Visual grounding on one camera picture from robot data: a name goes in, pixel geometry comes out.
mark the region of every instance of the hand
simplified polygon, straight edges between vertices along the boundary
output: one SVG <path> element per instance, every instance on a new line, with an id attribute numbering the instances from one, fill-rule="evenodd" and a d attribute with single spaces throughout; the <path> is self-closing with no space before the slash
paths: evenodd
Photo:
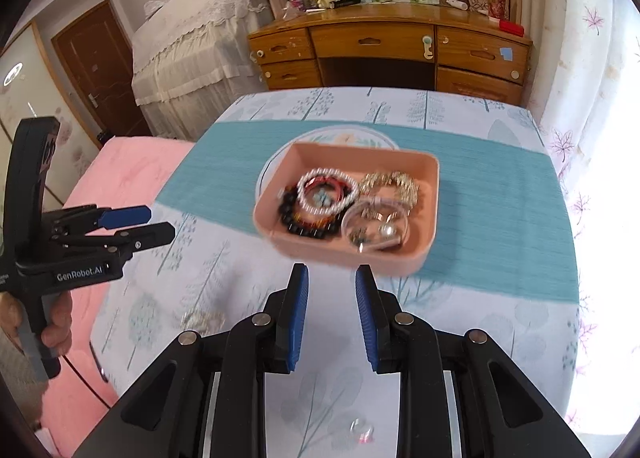
<path id="1" fill-rule="evenodd" d="M 65 355 L 71 348 L 71 300 L 70 292 L 63 292 L 51 307 L 51 324 L 42 331 L 42 342 L 55 348 L 58 355 Z M 0 327 L 18 347 L 18 326 L 22 323 L 22 309 L 8 292 L 0 294 Z"/>

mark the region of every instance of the pink blanket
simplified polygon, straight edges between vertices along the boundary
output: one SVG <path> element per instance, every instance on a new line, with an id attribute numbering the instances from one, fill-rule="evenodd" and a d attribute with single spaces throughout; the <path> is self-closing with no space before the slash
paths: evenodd
<path id="1" fill-rule="evenodd" d="M 193 143 L 154 137 L 116 137 L 100 151 L 80 179 L 65 207 L 150 205 Z M 68 359 L 92 388 L 112 406 L 117 396 L 100 378 L 89 337 L 108 284 L 72 292 L 73 345 Z M 47 427 L 63 457 L 71 457 L 107 409 L 62 361 L 62 372 L 44 396 L 42 426 Z"/>

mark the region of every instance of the wooden desk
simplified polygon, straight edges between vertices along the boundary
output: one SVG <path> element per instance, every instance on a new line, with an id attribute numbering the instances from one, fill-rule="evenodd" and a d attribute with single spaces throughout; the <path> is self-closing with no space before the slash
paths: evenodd
<path id="1" fill-rule="evenodd" d="M 278 20 L 249 44 L 270 90 L 392 86 L 519 105 L 531 41 L 477 13 L 401 3 Z"/>

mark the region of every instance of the blue sticky note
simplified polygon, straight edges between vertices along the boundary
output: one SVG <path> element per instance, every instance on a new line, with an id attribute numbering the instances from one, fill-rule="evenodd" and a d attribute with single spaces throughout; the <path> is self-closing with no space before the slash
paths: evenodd
<path id="1" fill-rule="evenodd" d="M 510 47 L 502 47 L 500 49 L 500 55 L 505 61 L 513 61 L 513 50 Z"/>

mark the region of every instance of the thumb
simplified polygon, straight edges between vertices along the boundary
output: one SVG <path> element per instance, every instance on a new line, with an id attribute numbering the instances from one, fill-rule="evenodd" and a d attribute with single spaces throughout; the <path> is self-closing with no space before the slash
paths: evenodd
<path id="1" fill-rule="evenodd" d="M 17 338 L 18 326 L 22 323 L 22 308 L 17 299 L 8 292 L 0 292 L 0 327 L 12 339 Z"/>

